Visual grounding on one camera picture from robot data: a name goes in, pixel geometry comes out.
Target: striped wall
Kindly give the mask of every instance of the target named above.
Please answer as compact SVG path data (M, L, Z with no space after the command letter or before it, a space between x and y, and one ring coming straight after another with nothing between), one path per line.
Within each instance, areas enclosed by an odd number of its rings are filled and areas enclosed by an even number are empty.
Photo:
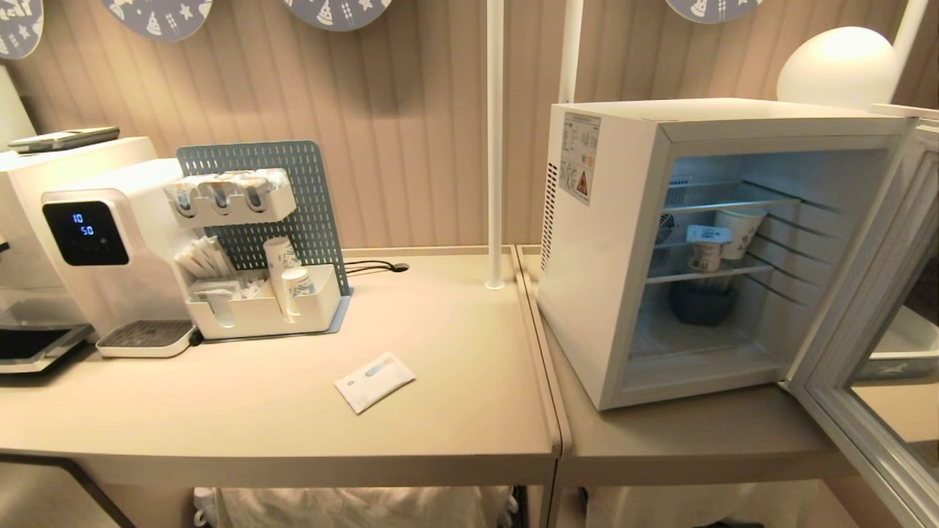
M564 0L506 2L508 241L538 241L547 107ZM765 0L702 25L664 0L586 0L577 99L773 99L803 41L839 25L889 39L902 0ZM897 102L939 105L937 5ZM41 132L116 124L161 155L183 145L308 138L324 149L346 247L485 241L485 1L394 0L363 30L327 33L279 0L215 0L191 38L158 43L100 0L45 0L33 55L8 63Z

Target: ventilation grille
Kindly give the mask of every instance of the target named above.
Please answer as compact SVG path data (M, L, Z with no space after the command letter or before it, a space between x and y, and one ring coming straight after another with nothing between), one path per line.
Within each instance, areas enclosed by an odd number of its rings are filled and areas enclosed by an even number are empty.
M554 232L554 199L558 192L558 166L547 164L545 182L545 220L541 228L541 273L547 274L547 264L551 261L551 235Z
M669 181L669 191L665 194L666 207L685 204L685 186L689 183L691 183L690 177L672 178Z
M656 247L652 250L652 262L649 264L649 268L652 270L662 268L669 262L669 256L671 256L670 247Z
M662 216L658 217L658 232L655 233L655 245L664 244L676 227L678 227L678 225L675 224L674 216L663 213Z

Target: smartphone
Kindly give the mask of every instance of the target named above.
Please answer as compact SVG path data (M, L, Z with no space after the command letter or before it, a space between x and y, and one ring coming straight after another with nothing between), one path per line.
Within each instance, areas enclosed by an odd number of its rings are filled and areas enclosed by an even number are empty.
M117 139L120 135L118 127L100 127L97 129L75 129L71 131L44 133L24 139L14 139L7 143L7 147L20 154L33 154L35 152L51 152L54 150L68 150L70 148L84 147Z

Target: cable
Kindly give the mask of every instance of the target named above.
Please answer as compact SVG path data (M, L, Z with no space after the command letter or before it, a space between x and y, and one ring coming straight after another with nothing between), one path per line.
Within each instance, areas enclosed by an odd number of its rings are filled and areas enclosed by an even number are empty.
M366 272L369 270L386 270L388 272L400 273L406 272L410 269L410 266L405 263L392 264L387 260L351 260L349 262L344 262L346 266L354 266L356 264L378 264L377 266L364 266L361 268L346 269L346 274Z

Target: gray pegboard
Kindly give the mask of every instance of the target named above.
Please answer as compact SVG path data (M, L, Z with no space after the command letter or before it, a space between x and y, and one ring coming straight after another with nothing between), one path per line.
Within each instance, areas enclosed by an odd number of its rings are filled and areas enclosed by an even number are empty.
M280 222L219 225L206 227L206 233L219 237L239 270L266 269L264 241L288 237L304 266L335 266L339 291L344 296L349 295L346 266L319 145L312 141L202 145L181 147L177 150L177 158L185 176L227 170L285 169L293 187L297 210Z

